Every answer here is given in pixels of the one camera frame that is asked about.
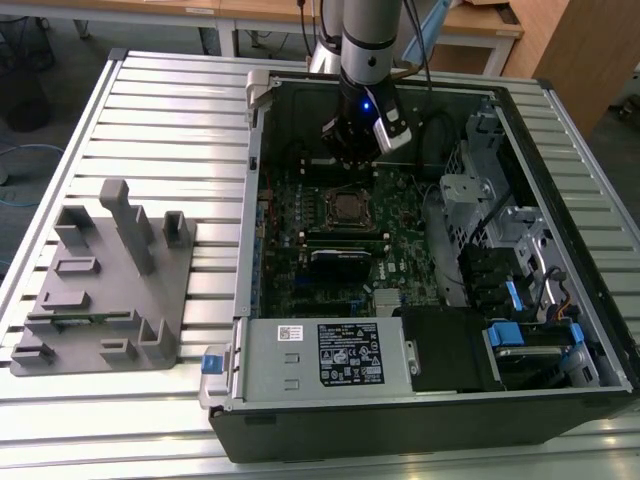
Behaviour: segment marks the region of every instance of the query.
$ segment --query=warning label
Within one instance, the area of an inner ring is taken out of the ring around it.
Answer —
[[[320,381],[325,387],[384,383],[378,325],[318,325]]]

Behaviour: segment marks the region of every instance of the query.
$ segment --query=circuit board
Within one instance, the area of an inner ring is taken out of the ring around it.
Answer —
[[[381,298],[441,303],[421,219],[425,186],[410,173],[378,169],[371,181],[317,186],[271,169],[261,185],[261,317],[390,315]]]

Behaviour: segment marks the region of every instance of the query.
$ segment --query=blue latch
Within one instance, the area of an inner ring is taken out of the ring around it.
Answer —
[[[509,295],[511,295],[513,308],[515,308],[517,312],[521,312],[523,310],[522,300],[520,300],[520,295],[518,295],[518,290],[516,289],[515,283],[509,280],[506,282],[506,284],[507,284],[507,290],[509,290]]]
[[[572,323],[571,327],[571,335],[573,335],[573,340],[576,342],[576,345],[584,342],[584,333],[582,333],[582,328],[577,323]]]
[[[524,345],[520,326],[516,322],[496,322],[487,332],[492,347]]]
[[[203,355],[200,371],[204,375],[220,375],[224,371],[224,356]]]

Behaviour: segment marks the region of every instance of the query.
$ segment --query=aluminum extrusion table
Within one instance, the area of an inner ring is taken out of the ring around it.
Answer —
[[[231,338],[248,143],[244,86],[254,68],[304,66],[144,52],[107,63],[0,288],[0,478],[637,477],[640,414],[632,411],[531,447],[292,464],[226,458],[197,400],[199,360],[208,345]],[[434,77],[509,88],[640,339],[640,235],[555,93],[527,80]],[[199,222],[179,364],[157,372],[13,377],[11,351],[56,248],[56,214],[63,204],[82,204],[106,215],[97,194],[108,177],[126,177],[132,203],[149,216],[179,209]],[[221,402],[224,389],[221,382]]]

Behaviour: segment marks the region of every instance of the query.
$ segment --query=wire basket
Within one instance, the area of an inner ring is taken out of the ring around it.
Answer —
[[[3,69],[23,67],[41,72],[55,64],[47,38],[48,23],[35,17],[0,16],[0,74]]]

